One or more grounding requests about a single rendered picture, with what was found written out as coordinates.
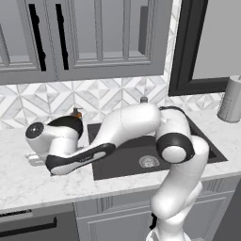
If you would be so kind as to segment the orange black soap dispenser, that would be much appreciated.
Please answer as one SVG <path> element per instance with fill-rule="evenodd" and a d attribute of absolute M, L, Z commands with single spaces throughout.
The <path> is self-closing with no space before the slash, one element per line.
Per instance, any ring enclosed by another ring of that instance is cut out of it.
<path fill-rule="evenodd" d="M 77 119 L 82 119 L 81 108 L 75 107 L 71 113 L 72 116 L 76 117 Z"/>

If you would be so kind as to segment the black framed window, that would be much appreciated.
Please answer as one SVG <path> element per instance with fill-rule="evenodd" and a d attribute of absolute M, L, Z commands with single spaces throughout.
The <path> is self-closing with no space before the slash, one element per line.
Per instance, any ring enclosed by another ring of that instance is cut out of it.
<path fill-rule="evenodd" d="M 223 92 L 241 75 L 241 0 L 182 0 L 169 95 Z"/>

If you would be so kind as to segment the dark sink basin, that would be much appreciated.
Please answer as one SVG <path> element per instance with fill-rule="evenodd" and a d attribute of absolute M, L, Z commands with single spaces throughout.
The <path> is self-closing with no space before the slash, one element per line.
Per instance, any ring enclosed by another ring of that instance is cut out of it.
<path fill-rule="evenodd" d="M 207 164 L 228 161 L 199 127 L 190 118 L 187 119 L 191 135 L 203 138 L 210 147 Z M 88 124 L 89 144 L 97 136 L 100 127 L 100 123 Z M 169 168 L 170 164 L 158 156 L 153 136 L 143 136 L 129 140 L 120 145 L 108 157 L 92 163 L 93 178 L 95 181 L 169 170 Z"/>

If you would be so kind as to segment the grey base cupboard door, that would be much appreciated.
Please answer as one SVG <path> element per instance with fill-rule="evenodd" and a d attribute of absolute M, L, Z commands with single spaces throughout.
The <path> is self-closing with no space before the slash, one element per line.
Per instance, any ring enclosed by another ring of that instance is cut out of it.
<path fill-rule="evenodd" d="M 192 241 L 212 241 L 236 184 L 203 182 L 203 190 L 186 217 L 184 230 Z"/>
<path fill-rule="evenodd" d="M 80 241 L 146 241 L 152 224 L 147 196 L 123 195 L 74 204 Z"/>

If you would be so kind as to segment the grey paper towel roll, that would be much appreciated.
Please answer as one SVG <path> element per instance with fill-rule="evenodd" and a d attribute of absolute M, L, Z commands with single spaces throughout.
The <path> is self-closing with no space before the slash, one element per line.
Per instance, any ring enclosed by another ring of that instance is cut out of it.
<path fill-rule="evenodd" d="M 217 116 L 228 123 L 241 120 L 241 75 L 232 75 L 229 78 Z"/>

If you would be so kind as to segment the narrow grey wall cupboard door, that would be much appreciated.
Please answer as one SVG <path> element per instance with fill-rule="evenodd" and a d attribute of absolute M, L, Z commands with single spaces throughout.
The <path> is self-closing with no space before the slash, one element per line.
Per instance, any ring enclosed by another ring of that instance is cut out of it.
<path fill-rule="evenodd" d="M 40 18 L 46 71 L 40 70 L 29 4 Z M 56 81 L 56 63 L 46 0 L 0 0 L 0 85 Z"/>

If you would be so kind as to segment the grey dishwasher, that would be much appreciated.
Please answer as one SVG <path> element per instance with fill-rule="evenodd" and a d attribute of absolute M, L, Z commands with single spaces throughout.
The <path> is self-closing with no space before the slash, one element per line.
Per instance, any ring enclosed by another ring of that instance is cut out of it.
<path fill-rule="evenodd" d="M 0 241 L 79 241 L 73 205 L 0 214 Z"/>

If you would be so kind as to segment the wide grey wall cupboard door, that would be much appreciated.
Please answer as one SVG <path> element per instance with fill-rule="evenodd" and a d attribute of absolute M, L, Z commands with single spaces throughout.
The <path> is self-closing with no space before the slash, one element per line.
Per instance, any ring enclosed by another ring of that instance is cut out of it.
<path fill-rule="evenodd" d="M 60 81 L 161 75 L 173 0 L 46 0 Z M 56 18 L 61 4 L 69 69 Z"/>

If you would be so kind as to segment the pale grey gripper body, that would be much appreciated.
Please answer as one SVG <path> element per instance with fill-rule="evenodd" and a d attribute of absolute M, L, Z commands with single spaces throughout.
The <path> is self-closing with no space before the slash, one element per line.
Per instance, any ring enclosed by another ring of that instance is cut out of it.
<path fill-rule="evenodd" d="M 47 154 L 37 155 L 36 153 L 26 153 L 24 157 L 27 159 L 29 164 L 33 167 L 44 166 L 47 158 Z"/>

